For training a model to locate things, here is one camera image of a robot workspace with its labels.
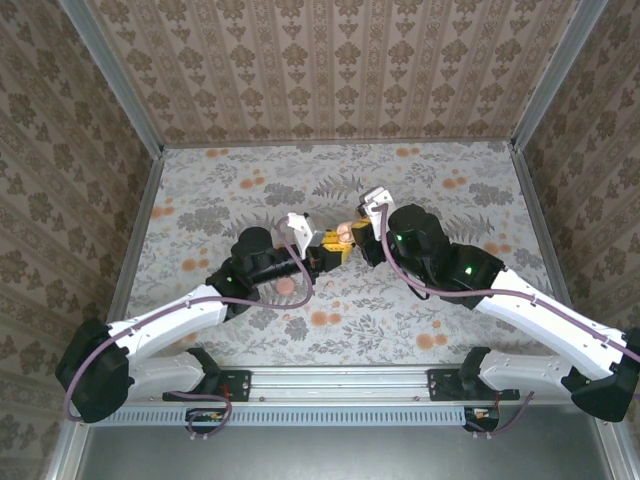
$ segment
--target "patterned wall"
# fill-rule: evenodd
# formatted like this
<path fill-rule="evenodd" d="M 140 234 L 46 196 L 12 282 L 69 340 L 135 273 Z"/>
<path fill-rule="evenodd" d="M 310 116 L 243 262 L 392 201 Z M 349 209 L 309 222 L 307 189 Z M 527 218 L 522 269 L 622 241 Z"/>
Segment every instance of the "patterned wall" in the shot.
<path fill-rule="evenodd" d="M 90 0 L 166 143 L 510 136 L 576 0 Z"/>
<path fill-rule="evenodd" d="M 525 150 L 578 310 L 640 326 L 640 4 L 610 0 Z M 640 415 L 633 402 L 636 445 Z"/>
<path fill-rule="evenodd" d="M 0 478 L 45 471 L 55 366 L 106 315 L 149 167 L 57 2 L 0 2 Z"/>

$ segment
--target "floral tablecloth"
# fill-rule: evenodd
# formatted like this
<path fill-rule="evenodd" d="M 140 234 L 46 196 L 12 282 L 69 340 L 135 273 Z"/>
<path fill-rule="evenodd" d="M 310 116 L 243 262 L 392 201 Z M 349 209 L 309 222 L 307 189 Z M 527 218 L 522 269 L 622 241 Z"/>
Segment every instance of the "floral tablecloth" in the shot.
<path fill-rule="evenodd" d="M 413 202 L 437 215 L 453 241 L 485 248 L 550 292 L 504 142 L 186 149 L 165 151 L 164 159 L 130 314 L 202 283 L 244 228 L 273 227 L 291 211 L 335 228 L 356 218 L 359 195 L 377 185 L 398 205 Z M 265 285 L 262 300 L 299 300 L 304 285 L 295 280 L 292 296 Z M 202 346 L 222 365 L 460 362 L 476 345 L 544 351 L 502 321 L 440 299 L 418 300 L 386 263 L 372 274 L 357 249 L 321 276 L 315 291 L 304 308 L 252 308 L 171 349 Z"/>

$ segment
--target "patterned floor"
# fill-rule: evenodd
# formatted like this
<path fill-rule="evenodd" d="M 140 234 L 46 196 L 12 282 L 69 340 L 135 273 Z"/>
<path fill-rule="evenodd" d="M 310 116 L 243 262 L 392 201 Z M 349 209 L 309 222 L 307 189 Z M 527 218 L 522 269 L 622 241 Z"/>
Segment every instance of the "patterned floor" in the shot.
<path fill-rule="evenodd" d="M 168 150 L 136 275 L 130 314 L 193 289 L 229 256 L 246 227 L 290 211 L 335 228 L 355 219 L 358 196 L 386 186 L 397 204 L 436 214 L 452 240 L 485 248 L 550 291 L 506 143 L 361 144 Z M 492 317 L 439 299 L 420 302 L 387 264 L 371 274 L 358 252 L 322 276 L 304 308 L 253 308 L 185 338 L 223 365 L 459 362 L 472 346 L 543 351 Z M 294 302 L 262 288 L 267 302 Z"/>

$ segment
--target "cable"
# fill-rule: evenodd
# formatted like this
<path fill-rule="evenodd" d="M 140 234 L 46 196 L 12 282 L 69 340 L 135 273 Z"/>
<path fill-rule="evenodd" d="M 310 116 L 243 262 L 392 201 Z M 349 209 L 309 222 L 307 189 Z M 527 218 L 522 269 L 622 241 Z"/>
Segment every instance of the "cable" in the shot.
<path fill-rule="evenodd" d="M 529 393 L 529 395 L 527 395 L 527 398 L 525 398 L 524 403 L 518 410 L 518 413 L 516 413 L 514 417 L 511 420 L 509 420 L 509 422 L 504 427 L 500 427 L 497 430 L 494 430 L 493 432 L 487 432 L 484 428 L 482 428 L 477 423 L 470 422 L 468 420 L 467 420 L 467 425 L 470 425 L 471 427 L 475 428 L 480 433 L 484 433 L 487 438 L 491 438 L 494 435 L 500 435 L 501 433 L 507 433 L 509 430 L 511 430 L 514 427 L 514 425 L 518 422 L 518 420 L 520 420 L 520 417 L 522 417 L 522 415 L 524 414 L 524 411 L 527 409 L 527 407 L 531 403 L 531 400 L 533 400 L 533 395 L 534 395 L 534 392 Z"/>
<path fill-rule="evenodd" d="M 191 412 L 191 416 L 189 417 L 189 423 L 187 424 L 187 430 L 189 430 L 192 440 L 196 438 L 197 435 L 200 435 L 204 440 L 206 440 L 208 437 L 215 435 L 220 430 L 222 430 L 222 427 L 224 427 L 225 424 L 229 421 L 229 419 L 231 418 L 231 414 L 233 413 L 233 406 L 231 405 L 231 402 L 229 401 L 229 399 L 225 397 L 220 397 L 218 395 L 206 395 L 206 394 L 196 395 L 192 393 L 183 393 L 183 392 L 169 392 L 169 393 L 171 393 L 171 395 L 175 395 L 176 397 L 186 398 L 188 400 L 213 400 L 214 402 L 224 402 L 226 405 L 224 418 L 220 421 L 218 426 L 216 426 L 209 433 L 205 433 L 205 434 L 198 434 L 193 430 L 193 421 L 195 418 L 205 415 L 208 412 L 206 411 Z"/>
<path fill-rule="evenodd" d="M 387 213 L 389 211 L 389 205 L 387 205 L 387 204 L 380 205 L 379 207 L 373 208 L 373 211 L 374 212 L 382 212 L 382 219 L 381 219 L 381 225 L 380 225 L 380 236 L 381 236 L 381 241 L 382 241 L 382 249 L 384 251 L 385 257 L 387 258 L 387 262 L 389 262 L 389 265 L 391 266 L 393 271 L 396 272 L 396 274 L 402 280 L 404 280 L 405 283 L 407 283 L 408 285 L 414 287 L 416 290 L 419 290 L 419 291 L 424 292 L 424 293 L 428 293 L 429 295 L 435 295 L 435 296 L 438 296 L 438 297 L 460 298 L 460 297 L 485 297 L 485 296 L 492 296 L 492 295 L 508 295 L 508 296 L 512 296 L 512 297 L 522 298 L 522 299 L 527 300 L 529 302 L 535 302 L 536 305 L 540 305 L 541 307 L 546 308 L 551 313 L 554 313 L 554 314 L 558 315 L 560 318 L 562 318 L 563 320 L 566 320 L 567 322 L 569 322 L 574 327 L 579 328 L 583 332 L 586 332 L 589 335 L 591 335 L 593 338 L 595 338 L 597 340 L 600 340 L 602 343 L 605 343 L 605 344 L 611 346 L 613 349 L 618 350 L 619 352 L 622 352 L 624 355 L 626 355 L 629 358 L 631 358 L 631 359 L 635 360 L 636 362 L 640 363 L 640 355 L 638 355 L 637 353 L 632 352 L 631 350 L 629 350 L 628 348 L 620 345 L 619 343 L 611 341 L 609 339 L 609 337 L 607 337 L 605 335 L 602 335 L 597 330 L 594 330 L 593 328 L 583 324 L 579 320 L 576 320 L 571 315 L 566 314 L 565 312 L 563 312 L 559 308 L 555 307 L 554 305 L 551 305 L 550 303 L 545 302 L 544 300 L 540 300 L 540 299 L 536 298 L 534 295 L 529 295 L 527 293 L 518 292 L 517 290 L 490 289 L 490 288 L 482 289 L 482 290 L 468 290 L 468 291 L 452 292 L 452 291 L 448 291 L 448 290 L 440 290 L 440 289 L 437 289 L 437 288 L 429 288 L 429 287 L 426 287 L 426 286 L 420 284 L 419 282 L 416 282 L 414 279 L 412 279 L 411 277 L 407 276 L 402 271 L 402 269 L 398 266 L 398 264 L 395 262 L 395 260 L 393 259 L 392 255 L 391 255 L 391 250 L 389 248 L 389 241 L 387 240 Z"/>
<path fill-rule="evenodd" d="M 313 282 L 311 280 L 311 275 L 309 275 L 309 272 L 307 272 L 307 269 L 304 267 L 302 260 L 300 259 L 298 254 L 295 252 L 295 250 L 291 247 L 291 244 L 289 244 L 284 233 L 282 232 L 282 229 L 281 229 L 282 225 L 286 223 L 287 220 L 288 220 L 288 217 L 281 218 L 276 224 L 275 229 L 276 229 L 276 232 L 278 232 L 280 241 L 282 242 L 284 247 L 287 249 L 287 252 L 289 252 L 289 255 L 291 255 L 291 258 L 293 258 L 293 261 L 296 263 L 296 265 L 300 269 L 300 272 L 304 277 L 305 283 L 307 284 L 307 295 L 305 296 L 304 299 L 292 305 L 275 305 L 270 303 L 254 302 L 252 300 L 245 300 L 243 298 L 210 296 L 210 297 L 202 297 L 202 298 L 190 300 L 188 303 L 184 303 L 184 304 L 181 303 L 178 305 L 173 305 L 171 307 L 168 307 L 168 308 L 165 308 L 164 310 L 159 311 L 158 313 L 151 315 L 150 317 L 145 318 L 144 320 L 141 320 L 140 322 L 136 323 L 134 326 L 126 328 L 123 331 L 119 332 L 118 334 L 114 335 L 113 337 L 110 337 L 109 339 L 105 340 L 93 352 L 89 354 L 89 356 L 85 359 L 84 362 L 82 362 L 82 365 L 80 365 L 80 368 L 78 368 L 75 375 L 71 379 L 71 382 L 69 383 L 69 388 L 67 388 L 67 393 L 64 396 L 63 410 L 66 418 L 72 422 L 82 421 L 82 417 L 76 416 L 73 413 L 71 413 L 71 399 L 73 397 L 76 387 L 78 386 L 78 382 L 80 381 L 80 378 L 82 378 L 82 375 L 84 375 L 89 365 L 91 365 L 91 363 L 110 345 L 113 345 L 121 338 L 124 338 L 125 336 L 132 334 L 136 330 L 140 330 L 145 325 L 149 325 L 150 323 L 166 315 L 169 315 L 170 313 L 177 312 L 179 310 L 182 310 L 183 308 L 189 308 L 189 305 L 197 305 L 197 304 L 206 303 L 206 302 L 236 303 L 240 305 L 249 305 L 253 307 L 270 308 L 272 310 L 294 310 L 296 308 L 300 308 L 306 305 L 309 302 L 309 300 L 311 300 L 311 297 L 313 297 Z"/>

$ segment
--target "floral wallpaper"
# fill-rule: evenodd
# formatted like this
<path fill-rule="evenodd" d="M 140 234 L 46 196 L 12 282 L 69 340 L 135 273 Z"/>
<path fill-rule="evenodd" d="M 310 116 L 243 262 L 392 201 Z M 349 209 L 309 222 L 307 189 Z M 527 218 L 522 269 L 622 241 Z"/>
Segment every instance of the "floral wallpaper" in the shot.
<path fill-rule="evenodd" d="M 89 0 L 166 144 L 508 138 L 578 0 Z"/>
<path fill-rule="evenodd" d="M 525 158 L 575 307 L 616 328 L 640 326 L 637 1 L 608 2 Z"/>
<path fill-rule="evenodd" d="M 165 150 L 164 158 L 131 315 L 204 282 L 245 228 L 272 228 L 291 211 L 336 228 L 357 218 L 358 197 L 377 185 L 389 188 L 396 203 L 414 202 L 437 215 L 453 241 L 479 245 L 550 289 L 505 142 L 177 149 Z M 386 263 L 371 273 L 354 251 L 347 264 L 318 279 L 307 306 L 250 309 L 167 353 L 198 345 L 223 365 L 357 365 L 459 362 L 474 345 L 543 350 L 493 317 L 418 300 Z M 299 301 L 304 285 L 295 281 L 292 296 L 267 284 L 262 299 Z"/>
<path fill-rule="evenodd" d="M 0 2 L 0 478 L 46 473 L 54 369 L 106 316 L 150 162 L 58 3 Z"/>

